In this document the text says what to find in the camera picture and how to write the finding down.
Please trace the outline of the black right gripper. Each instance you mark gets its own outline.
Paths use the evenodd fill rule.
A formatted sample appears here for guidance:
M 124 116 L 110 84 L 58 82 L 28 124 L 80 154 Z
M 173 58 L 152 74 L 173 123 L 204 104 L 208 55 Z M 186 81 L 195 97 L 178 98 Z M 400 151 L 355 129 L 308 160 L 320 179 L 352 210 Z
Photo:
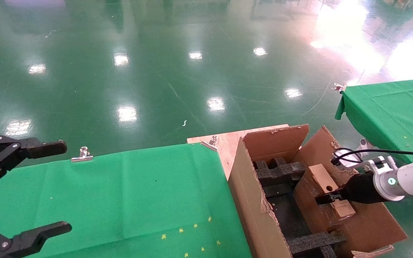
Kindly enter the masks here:
M 343 186 L 341 192 L 329 192 L 315 197 L 318 205 L 331 204 L 345 199 L 361 204 L 376 204 L 385 201 L 374 186 L 372 173 L 355 174 Z

